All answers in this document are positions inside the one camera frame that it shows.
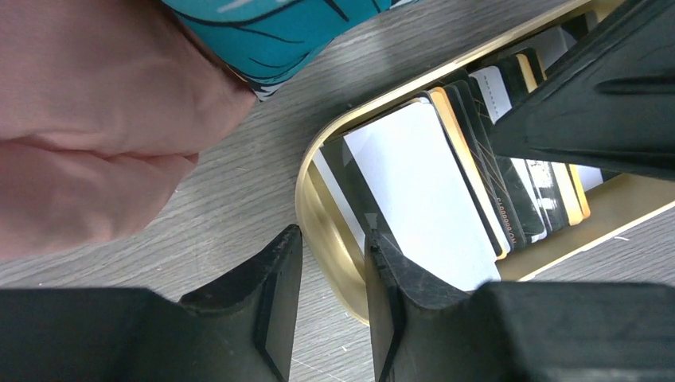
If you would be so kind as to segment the beige oval card tray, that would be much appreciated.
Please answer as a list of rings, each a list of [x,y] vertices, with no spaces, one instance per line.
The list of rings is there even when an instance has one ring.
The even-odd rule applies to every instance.
[[[619,1],[553,1],[546,10],[537,11],[520,25],[509,22],[501,34],[489,29],[486,38],[479,38],[464,50],[449,56],[442,64],[367,96],[364,103],[338,116],[318,132],[300,166],[295,190],[296,215],[328,283],[338,300],[357,320],[364,324],[369,322],[363,255],[337,202],[329,194],[318,166],[314,164],[314,156],[322,144],[396,106],[455,69],[477,63],[545,26],[590,10],[603,20],[620,4]],[[521,255],[498,261],[502,277],[517,281],[536,279],[576,255],[585,255],[604,242],[617,241],[626,231],[672,209],[674,184],[636,175],[619,175],[591,190],[588,200],[592,210],[589,220],[564,229],[552,239],[526,249]]]

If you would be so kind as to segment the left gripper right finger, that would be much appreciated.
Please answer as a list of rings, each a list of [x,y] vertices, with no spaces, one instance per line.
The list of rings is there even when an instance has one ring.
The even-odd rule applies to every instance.
[[[471,294],[425,271],[371,232],[366,286],[378,381],[473,381],[466,322]]]

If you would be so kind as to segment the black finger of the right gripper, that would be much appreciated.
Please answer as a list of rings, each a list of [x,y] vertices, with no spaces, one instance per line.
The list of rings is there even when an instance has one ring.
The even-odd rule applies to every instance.
[[[674,178],[674,4],[627,1],[500,118],[497,154]]]

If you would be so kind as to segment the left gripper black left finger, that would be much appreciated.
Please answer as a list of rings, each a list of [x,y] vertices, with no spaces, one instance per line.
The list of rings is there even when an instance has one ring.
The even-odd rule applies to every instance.
[[[302,233],[284,228],[260,252],[179,300],[197,322],[196,380],[289,378],[302,274]]]

